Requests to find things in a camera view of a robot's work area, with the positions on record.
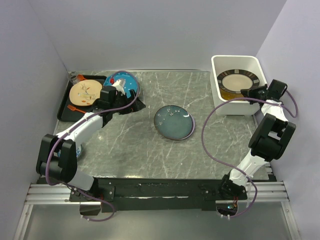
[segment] black mounting plate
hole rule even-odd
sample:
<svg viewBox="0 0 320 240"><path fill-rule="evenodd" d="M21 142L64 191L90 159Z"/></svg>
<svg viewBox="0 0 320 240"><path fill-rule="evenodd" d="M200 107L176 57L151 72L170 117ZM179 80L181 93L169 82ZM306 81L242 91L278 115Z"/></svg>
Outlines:
<svg viewBox="0 0 320 240"><path fill-rule="evenodd" d="M155 178L98 178L99 189L106 201L117 211L201 209L215 211L222 198L218 189L222 180L216 179L155 179ZM238 196L246 200L247 193ZM71 194L71 202L88 202L80 194ZM102 212L112 209L102 204Z"/></svg>

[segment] cable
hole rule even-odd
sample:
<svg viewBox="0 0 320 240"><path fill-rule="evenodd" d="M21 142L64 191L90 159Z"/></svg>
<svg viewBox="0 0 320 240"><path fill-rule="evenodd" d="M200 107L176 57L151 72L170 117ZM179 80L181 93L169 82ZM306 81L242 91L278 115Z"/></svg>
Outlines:
<svg viewBox="0 0 320 240"><path fill-rule="evenodd" d="M287 110L287 112L291 115L291 117L296 118L296 117L298 116L298 105L297 105L294 97L291 95L291 93L288 92L288 90L287 90L286 92L288 93L288 95L290 96L290 98L292 99L292 101L293 101L293 103L294 103L294 106L295 106L295 115L293 115L292 112L291 112L286 106L284 106L283 104L281 104L280 106L281 106L282 108L284 108L285 110ZM208 152L208 150L207 150L207 148L206 148L206 146L205 146L204 132L205 132L205 127L206 127L206 125L207 125L210 117L212 116L212 114L213 114L218 108L222 107L223 105L225 105L225 104L227 104L227 103L230 103L230 102L233 102L233 101L238 101L238 100L255 101L255 102L259 102L259 103L263 103L263 104L269 104L269 105L273 105L273 106L279 106L279 105L276 104L276 103L271 103L271 102L263 101L263 100L260 100L260 99L251 98L251 97L238 97L238 98L234 98L234 99L225 101L225 102L221 103L220 105L218 105L217 107L215 107L215 108L212 110L212 112L210 112L210 114L208 115L208 117L206 118L206 120L204 121L204 124L203 124L203 127L202 127L202 131L201 131L201 142L202 142L202 147L203 147L205 153L206 153L211 159L215 160L216 162L218 162L218 163L220 163L220 164L223 164L223 165L226 165L226 166L228 166L228 167L231 167L231 168L233 168L233 169L236 169L236 170L238 170L240 173L242 173L243 175L245 175L246 178L248 179L248 181L252 184L252 186L253 186L254 189L255 189L254 197L253 197L253 199L252 199L252 202L249 204L249 206L248 206L245 210L243 210L242 212L240 212L240 213L238 213L238 214L236 214L236 215L230 216L230 218L235 218L235 217L238 217L238 216L244 214L246 211L248 211L248 210L253 206L253 204L254 204L255 201L256 201L257 195L258 195L258 188L257 188L257 186L254 184L254 182L251 180L251 178L248 177L247 174L246 174L244 171L242 171L240 168L238 168L238 167L236 167L236 166L234 166L234 165L232 165L232 164L226 163L226 162L224 162L224 161L220 161L220 160L218 160L217 158L215 158L214 156L212 156L212 155Z"/></svg>
<svg viewBox="0 0 320 240"><path fill-rule="evenodd" d="M72 127L72 128L69 130L69 132L66 132L66 133L63 134L60 138L58 138L58 140L55 142L55 144L53 145L53 147L52 147L52 149L51 149L51 151L50 151L50 153L49 153L49 156L48 156L48 159L47 159L47 162L46 162L46 166L45 166L45 180L46 180L46 182L48 183L48 185L54 186L54 185L57 185L57 184L58 184L58 183L52 183L52 182L50 181L50 178L49 178L49 169L50 169L50 162L51 162L52 156L54 155L55 149L57 148L58 144L62 141L62 139L64 139L66 136L68 136L70 133L72 133L75 129L77 129L80 125L82 125L82 124L83 124L84 122L86 122L87 120L93 118L94 116L97 116L97 115L99 115L99 114L108 113L108 112L113 112L113 111L119 111L119 110L126 109L126 108L130 107L130 106L137 100L138 95L140 94L140 85L139 85L139 83L138 83L137 78L136 78L133 74L131 74L130 72L122 70L122 71L117 71L117 72L115 72L115 73L111 76L111 79L112 79L116 74L118 74L118 73L127 73L127 74L129 74L131 77L133 77L133 79L135 80L135 82L136 82L136 84L137 84L137 93L136 93L136 95L134 96L134 99L132 100L132 102L130 102L130 103L129 103L128 105L126 105L126 106L103 110L103 111L96 112L96 113L88 116L87 119L83 119L82 121L78 122L76 125L74 125L74 127ZM67 186L69 186L69 187L74 188L74 186L71 186L71 185L66 184L66 183L64 183L64 184L67 185ZM84 191L82 191L81 189L78 189L78 188L77 188L77 190L78 190L79 193L81 193L82 195L84 195L84 196L87 197L87 198L90 198L90 199L92 199L92 200L99 201L99 202L101 202L101 203L104 203L104 204L109 205L109 206L112 208L112 211L113 211L112 214L111 214L109 217L104 218L104 219L92 219L92 218L88 218L87 216L83 216L83 218L87 219L88 221L92 221L92 222L103 222L103 221L109 220L109 219L112 218L112 216L115 214L116 209L115 209L115 207L114 207L111 203L109 203L109 202L107 202L107 201L105 201L105 200L102 200L102 199L99 199L99 198L90 196L90 195L86 194Z"/></svg>

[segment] black clamp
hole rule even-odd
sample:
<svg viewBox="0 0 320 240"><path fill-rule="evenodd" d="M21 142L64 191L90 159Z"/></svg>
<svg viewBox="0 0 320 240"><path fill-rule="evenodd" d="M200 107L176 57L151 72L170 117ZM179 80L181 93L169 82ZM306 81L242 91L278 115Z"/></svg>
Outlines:
<svg viewBox="0 0 320 240"><path fill-rule="evenodd" d="M267 113L253 133L249 148L252 156L259 156L267 162L279 159L286 150L288 143L296 130L292 122L282 121Z"/></svg>
<svg viewBox="0 0 320 240"><path fill-rule="evenodd" d="M47 134L41 140L36 172L43 176L46 175L46 166L49 153L58 140L57 136ZM72 140L62 139L58 144L55 153L60 152L60 156L53 155L50 162L49 176L53 182L70 182L77 172L76 143Z"/></svg>
<svg viewBox="0 0 320 240"><path fill-rule="evenodd" d="M233 199L246 193L245 186L239 186L230 180L230 172L225 174L222 178L221 185L218 189L219 195L222 199Z"/></svg>
<svg viewBox="0 0 320 240"><path fill-rule="evenodd" d="M127 94L120 94L120 92L118 92L114 86L103 86L100 91L100 97L92 104L93 112L97 113L107 109L117 109L124 107L134 100L136 94L137 93L133 89L131 89L130 97L127 97ZM125 115L138 112L145 107L146 105L142 101L140 101L139 98L137 98L131 106L126 107L122 110L101 113L100 116L102 116L103 118L102 127L104 127L112 119L114 113Z"/></svg>
<svg viewBox="0 0 320 240"><path fill-rule="evenodd" d="M276 102L280 101L280 98L286 92L288 85L282 81L273 79L270 86L267 84L264 86L253 87L251 89L242 89L241 94L245 98L259 99L259 100L274 100ZM256 103L254 100L249 101L250 104Z"/></svg>

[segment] plate with black rim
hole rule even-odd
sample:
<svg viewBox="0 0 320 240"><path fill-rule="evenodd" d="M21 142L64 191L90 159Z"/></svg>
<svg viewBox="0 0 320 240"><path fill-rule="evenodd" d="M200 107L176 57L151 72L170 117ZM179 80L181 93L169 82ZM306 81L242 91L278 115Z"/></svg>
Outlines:
<svg viewBox="0 0 320 240"><path fill-rule="evenodd" d="M242 69L231 69L220 73L217 82L219 88L232 94L241 94L241 89L251 89L260 84L259 78L254 73Z"/></svg>

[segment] black plastic tray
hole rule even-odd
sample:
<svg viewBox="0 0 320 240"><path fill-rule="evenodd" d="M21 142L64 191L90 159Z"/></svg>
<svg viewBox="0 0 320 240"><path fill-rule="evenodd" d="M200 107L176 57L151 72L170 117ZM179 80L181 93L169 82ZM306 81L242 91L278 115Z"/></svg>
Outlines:
<svg viewBox="0 0 320 240"><path fill-rule="evenodd" d="M94 79L99 83L101 83L102 85L105 83L107 79L106 76L95 76L95 75L83 75L83 76L85 79ZM71 111L69 108L67 108L68 105L72 105L77 109L83 110L85 112L91 112L92 110L92 106L76 106L71 103L69 98L69 92L72 86L73 84L71 82L69 82L68 85L66 86L66 90L64 92L63 99L59 107L59 111L56 115L58 120L63 122L77 122L84 116L82 112Z"/></svg>

